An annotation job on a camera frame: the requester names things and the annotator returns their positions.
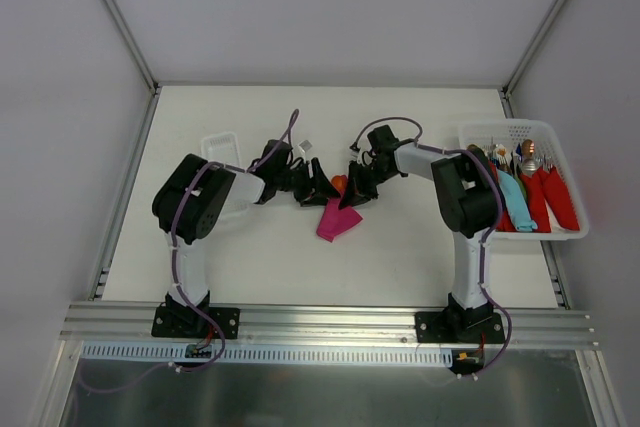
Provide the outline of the orange plastic spoon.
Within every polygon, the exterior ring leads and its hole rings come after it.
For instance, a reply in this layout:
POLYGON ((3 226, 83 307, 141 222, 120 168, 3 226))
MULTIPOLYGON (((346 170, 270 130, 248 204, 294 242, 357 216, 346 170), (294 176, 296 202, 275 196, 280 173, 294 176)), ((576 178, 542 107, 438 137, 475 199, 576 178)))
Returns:
POLYGON ((331 184, 341 195, 343 195, 346 192, 346 188, 348 185, 348 176, 335 175, 331 179, 331 184))

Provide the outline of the pink paper napkin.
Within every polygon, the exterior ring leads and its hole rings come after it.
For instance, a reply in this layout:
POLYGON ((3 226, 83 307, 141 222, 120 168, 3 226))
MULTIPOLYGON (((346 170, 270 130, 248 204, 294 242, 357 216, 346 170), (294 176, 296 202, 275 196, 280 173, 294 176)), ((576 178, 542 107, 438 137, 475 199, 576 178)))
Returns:
POLYGON ((362 222, 362 216, 352 207, 339 208, 339 199, 330 199, 316 228, 316 235, 328 242, 345 234, 362 222))

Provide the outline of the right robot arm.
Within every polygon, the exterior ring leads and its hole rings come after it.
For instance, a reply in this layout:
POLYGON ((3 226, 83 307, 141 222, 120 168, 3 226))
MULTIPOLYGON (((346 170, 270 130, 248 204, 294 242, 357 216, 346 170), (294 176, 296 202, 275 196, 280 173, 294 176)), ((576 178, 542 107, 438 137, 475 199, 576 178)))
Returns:
POLYGON ((382 147, 369 164, 349 162, 340 207, 374 200, 380 184, 409 175, 433 182, 441 218, 454 240, 454 281, 447 305, 439 312, 414 314, 417 341, 504 344, 509 328, 488 287, 491 237, 502 217, 503 201, 481 152, 410 141, 382 147))

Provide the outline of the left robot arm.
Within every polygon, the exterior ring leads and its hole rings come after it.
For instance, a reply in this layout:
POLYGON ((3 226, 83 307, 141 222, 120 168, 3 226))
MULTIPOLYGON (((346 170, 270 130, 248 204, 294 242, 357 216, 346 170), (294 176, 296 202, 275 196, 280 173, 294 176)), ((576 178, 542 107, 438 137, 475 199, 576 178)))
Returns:
POLYGON ((280 191, 292 193, 302 207, 325 206, 340 197, 319 160, 295 157, 293 147, 284 141, 268 141, 262 155, 246 169, 195 154, 184 157, 152 202, 171 262, 171 285, 156 308, 152 336, 205 340, 238 336, 240 310, 210 304, 204 239, 225 206, 234 201, 263 205, 280 191))

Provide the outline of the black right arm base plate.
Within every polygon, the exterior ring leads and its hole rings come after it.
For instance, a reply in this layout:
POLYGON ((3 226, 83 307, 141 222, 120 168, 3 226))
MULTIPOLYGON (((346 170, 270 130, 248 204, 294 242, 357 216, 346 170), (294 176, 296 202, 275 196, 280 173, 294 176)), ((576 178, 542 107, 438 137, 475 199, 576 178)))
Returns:
POLYGON ((501 316, 484 312, 479 316, 444 309, 439 312, 419 311, 414 314, 414 327, 419 343, 503 344, 506 334, 501 316))

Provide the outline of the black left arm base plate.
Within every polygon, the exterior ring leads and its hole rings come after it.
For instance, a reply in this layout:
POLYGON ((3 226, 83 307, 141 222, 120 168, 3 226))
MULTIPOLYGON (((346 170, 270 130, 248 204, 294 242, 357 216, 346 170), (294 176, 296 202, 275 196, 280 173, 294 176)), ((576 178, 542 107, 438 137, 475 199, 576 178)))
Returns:
MULTIPOLYGON (((226 339, 235 340, 238 337, 240 309, 215 307, 206 303, 201 307, 226 339)), ((220 339, 219 332, 211 323, 190 307, 163 302, 155 309, 151 326, 151 336, 154 338, 205 339, 209 334, 213 339, 220 339)))

